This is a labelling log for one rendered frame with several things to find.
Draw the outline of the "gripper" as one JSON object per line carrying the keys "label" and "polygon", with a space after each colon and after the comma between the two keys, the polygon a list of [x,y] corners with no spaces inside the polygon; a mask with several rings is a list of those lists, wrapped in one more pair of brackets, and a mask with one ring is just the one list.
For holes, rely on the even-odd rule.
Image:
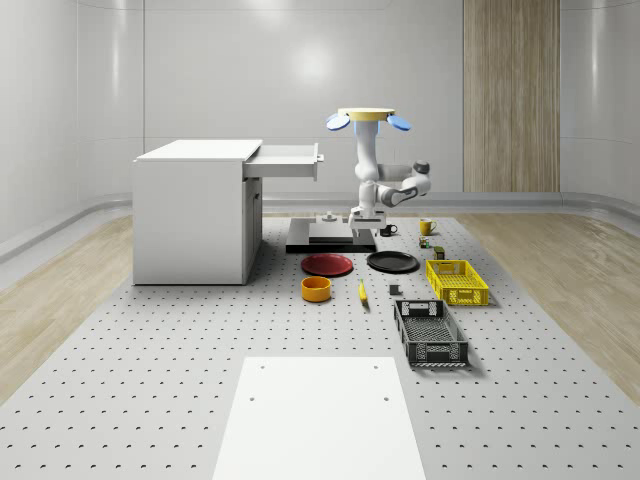
{"label": "gripper", "polygon": [[348,225],[353,230],[356,237],[361,232],[371,229],[384,229],[386,227],[386,215],[384,211],[375,209],[364,209],[360,206],[351,210]]}

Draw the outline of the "black stove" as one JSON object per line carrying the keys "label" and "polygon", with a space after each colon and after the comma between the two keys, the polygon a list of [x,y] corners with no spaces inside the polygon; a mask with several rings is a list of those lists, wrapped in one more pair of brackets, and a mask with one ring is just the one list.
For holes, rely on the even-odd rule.
{"label": "black stove", "polygon": [[292,218],[287,253],[372,253],[376,251],[370,230],[352,230],[342,216],[325,221],[322,216]]}

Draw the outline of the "black plate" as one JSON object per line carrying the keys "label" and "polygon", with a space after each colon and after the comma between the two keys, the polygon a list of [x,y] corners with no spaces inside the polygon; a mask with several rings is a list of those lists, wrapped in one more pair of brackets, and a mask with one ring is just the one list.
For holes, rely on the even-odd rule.
{"label": "black plate", "polygon": [[366,261],[374,270],[392,274],[411,273],[420,267],[414,256],[398,251],[375,252],[370,254]]}

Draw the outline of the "red plate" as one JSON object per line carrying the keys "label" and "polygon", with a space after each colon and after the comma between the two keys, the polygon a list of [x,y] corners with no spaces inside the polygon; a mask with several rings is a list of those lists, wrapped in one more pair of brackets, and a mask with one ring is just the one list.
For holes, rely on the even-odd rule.
{"label": "red plate", "polygon": [[350,273],[353,263],[343,255],[319,253],[305,257],[301,261],[301,268],[313,276],[337,277]]}

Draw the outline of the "yellow bowl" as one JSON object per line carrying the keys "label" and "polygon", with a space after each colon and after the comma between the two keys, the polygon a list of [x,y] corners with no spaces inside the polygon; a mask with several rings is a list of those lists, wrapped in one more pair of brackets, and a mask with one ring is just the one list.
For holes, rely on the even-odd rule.
{"label": "yellow bowl", "polygon": [[321,276],[306,277],[301,281],[301,295],[309,302],[324,302],[331,297],[331,281]]}

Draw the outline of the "white drawer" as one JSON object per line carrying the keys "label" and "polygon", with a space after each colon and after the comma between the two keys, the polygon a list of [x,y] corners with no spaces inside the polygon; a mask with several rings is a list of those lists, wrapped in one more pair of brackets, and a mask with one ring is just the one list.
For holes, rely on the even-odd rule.
{"label": "white drawer", "polygon": [[318,163],[324,156],[313,145],[261,145],[244,162],[244,177],[312,177],[317,179]]}

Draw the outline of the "yellow basket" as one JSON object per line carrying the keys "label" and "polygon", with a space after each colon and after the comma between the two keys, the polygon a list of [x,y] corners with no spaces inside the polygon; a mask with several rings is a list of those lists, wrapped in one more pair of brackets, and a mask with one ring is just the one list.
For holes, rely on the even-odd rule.
{"label": "yellow basket", "polygon": [[489,288],[466,260],[428,260],[426,276],[438,299],[450,305],[487,305]]}

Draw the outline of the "dark grey basket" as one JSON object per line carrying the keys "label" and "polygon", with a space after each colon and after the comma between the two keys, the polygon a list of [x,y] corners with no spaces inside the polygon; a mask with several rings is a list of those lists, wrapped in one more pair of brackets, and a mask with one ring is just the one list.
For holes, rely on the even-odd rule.
{"label": "dark grey basket", "polygon": [[442,300],[397,300],[396,325],[410,364],[464,366],[468,340]]}

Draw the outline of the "white cabinet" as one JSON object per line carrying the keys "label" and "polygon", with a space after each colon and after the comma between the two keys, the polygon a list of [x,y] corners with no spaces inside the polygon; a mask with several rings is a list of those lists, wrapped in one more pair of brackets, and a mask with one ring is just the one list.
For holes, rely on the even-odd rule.
{"label": "white cabinet", "polygon": [[134,160],[134,283],[245,283],[253,245],[243,166],[261,144],[176,140]]}

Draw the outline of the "white board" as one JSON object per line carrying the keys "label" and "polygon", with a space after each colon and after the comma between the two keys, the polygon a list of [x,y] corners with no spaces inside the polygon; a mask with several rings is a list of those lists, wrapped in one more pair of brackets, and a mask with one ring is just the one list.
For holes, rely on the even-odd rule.
{"label": "white board", "polygon": [[248,357],[213,480],[425,480],[391,357]]}

